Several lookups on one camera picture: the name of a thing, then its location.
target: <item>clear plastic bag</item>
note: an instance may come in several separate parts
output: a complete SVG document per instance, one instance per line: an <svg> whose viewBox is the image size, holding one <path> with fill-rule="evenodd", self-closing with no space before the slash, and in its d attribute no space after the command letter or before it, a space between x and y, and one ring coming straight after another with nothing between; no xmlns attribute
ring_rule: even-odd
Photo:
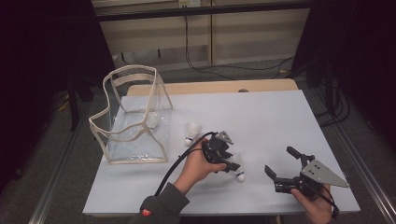
<svg viewBox="0 0 396 224"><path fill-rule="evenodd" d="M110 72L103 87L107 107L89 122L107 161L167 161L173 106L157 70L127 65Z"/></svg>

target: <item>red logo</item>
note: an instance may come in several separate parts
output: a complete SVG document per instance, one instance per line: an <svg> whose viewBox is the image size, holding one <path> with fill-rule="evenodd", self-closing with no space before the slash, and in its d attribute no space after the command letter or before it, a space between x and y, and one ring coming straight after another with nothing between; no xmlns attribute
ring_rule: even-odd
<svg viewBox="0 0 396 224"><path fill-rule="evenodd" d="M145 217L148 217L149 215L151 215L151 212L149 210L147 210L147 209L143 209L142 210L142 215L145 216Z"/></svg>

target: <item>hand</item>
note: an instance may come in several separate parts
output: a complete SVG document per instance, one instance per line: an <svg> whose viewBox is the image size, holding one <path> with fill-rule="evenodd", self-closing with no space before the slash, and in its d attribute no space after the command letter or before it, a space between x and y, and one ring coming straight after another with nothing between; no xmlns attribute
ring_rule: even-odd
<svg viewBox="0 0 396 224"><path fill-rule="evenodd" d="M225 163L212 164L206 161L202 152L203 142L208 142L208 140L204 138L191 150L180 176L174 183L183 194L187 194L198 181L205 179L210 173L222 171L227 167Z"/></svg>
<svg viewBox="0 0 396 224"><path fill-rule="evenodd" d="M320 193L330 199L330 186L325 185ZM292 189L291 194L305 208L305 215L309 224L324 224L332 220L332 206L320 198L318 195L306 198L299 190Z"/></svg>

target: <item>white ball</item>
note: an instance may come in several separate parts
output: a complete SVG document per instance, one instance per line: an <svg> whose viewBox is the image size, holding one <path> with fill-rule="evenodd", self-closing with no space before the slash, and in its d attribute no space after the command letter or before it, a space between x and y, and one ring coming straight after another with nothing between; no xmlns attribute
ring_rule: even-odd
<svg viewBox="0 0 396 224"><path fill-rule="evenodd" d="M244 182L245 181L245 173L244 172L239 173L238 175L236 175L236 179L239 182Z"/></svg>
<svg viewBox="0 0 396 224"><path fill-rule="evenodd" d="M190 146L192 145L192 140L186 138L186 139L184 140L184 143L186 144L186 147L190 147Z"/></svg>

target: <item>black curtain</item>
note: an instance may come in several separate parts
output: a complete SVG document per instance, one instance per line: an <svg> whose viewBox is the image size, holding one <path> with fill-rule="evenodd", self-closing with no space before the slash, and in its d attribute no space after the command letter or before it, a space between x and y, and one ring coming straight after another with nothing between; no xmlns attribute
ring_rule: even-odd
<svg viewBox="0 0 396 224"><path fill-rule="evenodd" d="M52 95L70 81L87 93L114 69L99 22L81 20L94 15L90 0L2 3L0 190L32 153Z"/></svg>
<svg viewBox="0 0 396 224"><path fill-rule="evenodd" d="M396 148L396 2L346 0L313 7L292 70L306 69L317 86L332 66L346 94Z"/></svg>

